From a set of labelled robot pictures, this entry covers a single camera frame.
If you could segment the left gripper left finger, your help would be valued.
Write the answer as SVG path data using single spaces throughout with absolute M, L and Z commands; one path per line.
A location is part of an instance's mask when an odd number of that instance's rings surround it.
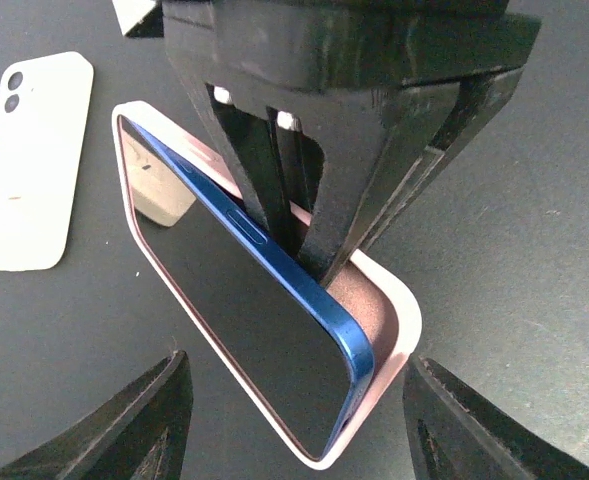
M 0 467 L 0 479 L 179 479 L 193 407 L 177 350 L 76 424 Z

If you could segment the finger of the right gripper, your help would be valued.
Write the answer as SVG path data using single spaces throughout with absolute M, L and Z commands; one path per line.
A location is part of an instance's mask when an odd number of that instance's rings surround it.
M 282 240 L 283 174 L 266 105 L 250 93 L 252 78 L 214 59 L 213 31 L 178 19 L 163 24 L 170 63 L 239 187 L 248 214 Z
M 310 276 L 326 286 L 370 247 L 509 102 L 522 73 L 373 90 L 316 121 L 324 165 L 297 255 Z

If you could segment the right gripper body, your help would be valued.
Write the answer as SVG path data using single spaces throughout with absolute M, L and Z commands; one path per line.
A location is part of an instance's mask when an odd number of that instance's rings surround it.
M 541 22 L 329 2 L 165 1 L 166 45 L 303 91 L 432 84 L 523 67 Z

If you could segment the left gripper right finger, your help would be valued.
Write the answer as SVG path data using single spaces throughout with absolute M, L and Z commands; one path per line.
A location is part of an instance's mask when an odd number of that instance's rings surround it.
M 587 465 L 432 359 L 409 357 L 403 407 L 417 479 L 589 479 Z

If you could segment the pink phone case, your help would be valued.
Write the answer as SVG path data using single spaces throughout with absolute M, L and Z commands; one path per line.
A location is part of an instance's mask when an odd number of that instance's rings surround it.
M 137 246 L 292 453 L 328 469 L 415 350 L 415 296 L 361 251 L 319 285 L 247 216 L 215 151 L 143 101 L 111 124 Z

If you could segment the beige cased phone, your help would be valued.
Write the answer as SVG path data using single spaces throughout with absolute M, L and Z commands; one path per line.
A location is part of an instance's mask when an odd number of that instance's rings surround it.
M 0 82 L 0 271 L 63 257 L 94 68 L 68 51 L 10 65 Z

